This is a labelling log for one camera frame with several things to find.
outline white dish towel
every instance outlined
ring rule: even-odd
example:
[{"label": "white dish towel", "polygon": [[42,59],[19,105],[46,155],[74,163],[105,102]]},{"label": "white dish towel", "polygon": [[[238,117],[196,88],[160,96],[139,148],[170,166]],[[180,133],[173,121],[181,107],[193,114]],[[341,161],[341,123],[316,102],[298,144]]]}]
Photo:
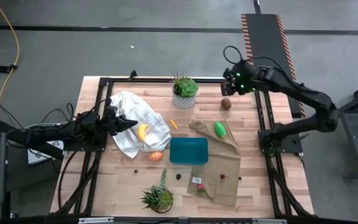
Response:
[{"label": "white dish towel", "polygon": [[[125,115],[127,119],[138,121],[137,125],[118,133],[112,138],[122,152],[134,158],[139,150],[145,152],[162,151],[171,139],[170,129],[159,113],[139,96],[122,91],[111,97],[111,106],[118,108],[117,115]],[[137,137],[139,125],[148,124],[145,141]]]}]

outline burlap cloth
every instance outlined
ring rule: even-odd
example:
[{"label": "burlap cloth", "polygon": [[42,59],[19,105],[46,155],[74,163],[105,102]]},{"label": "burlap cloth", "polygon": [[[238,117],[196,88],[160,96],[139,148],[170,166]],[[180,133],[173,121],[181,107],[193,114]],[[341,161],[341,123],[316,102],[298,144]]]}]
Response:
[{"label": "burlap cloth", "polygon": [[[208,162],[205,165],[194,165],[191,172],[187,192],[212,202],[236,206],[237,189],[240,173],[240,151],[236,141],[227,126],[226,121],[220,121],[227,135],[222,139],[215,133],[214,124],[197,121],[189,124],[197,131],[197,137],[208,139]],[[208,195],[198,193],[198,184],[193,183],[193,177],[199,177]]]}]

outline butcher block tabletop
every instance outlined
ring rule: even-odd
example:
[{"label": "butcher block tabletop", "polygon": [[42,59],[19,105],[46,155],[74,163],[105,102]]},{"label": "butcher block tabletop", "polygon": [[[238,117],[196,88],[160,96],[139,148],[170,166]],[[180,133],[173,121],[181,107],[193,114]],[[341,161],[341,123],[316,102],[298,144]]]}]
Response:
[{"label": "butcher block tabletop", "polygon": [[[84,77],[76,114],[90,110],[94,106],[100,77]],[[106,150],[102,153],[99,165],[92,216],[125,217],[208,217],[208,218],[254,218],[273,217],[272,199],[265,157],[260,152],[257,131],[259,119],[255,95],[229,96],[230,110],[221,108],[221,90],[219,84],[200,83],[196,103],[187,110],[177,108],[172,102],[172,83],[114,83],[112,95],[120,91],[129,91],[145,100],[156,113],[160,113],[171,129],[172,137],[196,137],[194,130],[188,127],[193,121],[215,121],[225,119],[241,153],[241,166],[237,204],[235,207],[218,205],[210,200],[187,193],[191,166],[174,165],[169,160],[169,149],[163,151],[161,161],[149,161],[149,152],[139,152],[131,159],[117,147],[108,136]],[[288,98],[281,93],[270,93],[276,122],[292,122]],[[178,129],[173,128],[173,119]],[[84,158],[84,152],[78,152],[70,161],[62,182],[62,203],[76,189]],[[68,156],[65,156],[62,168]],[[288,188],[304,208],[313,213],[305,171],[300,159],[292,154],[282,154],[283,166]],[[167,189],[173,193],[173,206],[167,213],[159,214],[145,207],[141,202],[143,191],[152,185],[158,185],[163,169],[167,169]],[[276,186],[280,208],[283,211],[282,193]],[[85,189],[82,200],[84,209],[88,196]],[[51,212],[58,210],[57,190],[53,198]]]}]

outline concrete floor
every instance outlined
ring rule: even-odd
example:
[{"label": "concrete floor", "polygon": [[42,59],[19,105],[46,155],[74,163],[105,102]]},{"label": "concrete floor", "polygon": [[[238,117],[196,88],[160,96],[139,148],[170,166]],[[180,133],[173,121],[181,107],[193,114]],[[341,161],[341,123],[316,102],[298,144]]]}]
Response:
[{"label": "concrete floor", "polygon": [[[240,28],[240,14],[254,12],[251,0],[0,0],[0,5],[14,24],[59,26]],[[262,13],[279,14],[285,29],[358,30],[358,0],[260,0],[260,5]],[[242,34],[18,31],[17,35],[19,69],[1,103],[23,125],[39,122],[66,102],[75,105],[85,75],[129,75],[133,69],[139,75],[169,75],[178,69],[189,76],[220,77],[229,66],[222,49],[244,46]],[[289,35],[287,41],[300,82],[327,93],[338,107],[351,99],[358,89],[358,36]],[[15,55],[10,31],[0,30],[0,63],[12,63]],[[0,74],[0,87],[5,77]],[[305,110],[308,116],[313,114],[311,108]],[[1,119],[8,121],[2,113]],[[62,120],[59,114],[50,118]],[[358,164],[341,125],[333,133],[312,132],[302,145],[315,214],[358,220],[358,180],[342,181],[343,175],[358,170]],[[42,166],[52,179],[12,196],[12,211],[20,216],[49,212],[57,179],[50,164]]]}]

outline teal plastic bowl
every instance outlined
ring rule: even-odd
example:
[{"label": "teal plastic bowl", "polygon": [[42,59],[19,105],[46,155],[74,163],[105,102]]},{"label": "teal plastic bowl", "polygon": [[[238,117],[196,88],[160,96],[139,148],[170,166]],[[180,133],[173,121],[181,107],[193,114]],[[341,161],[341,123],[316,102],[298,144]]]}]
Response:
[{"label": "teal plastic bowl", "polygon": [[206,138],[172,138],[169,160],[173,164],[206,164],[208,140]]}]

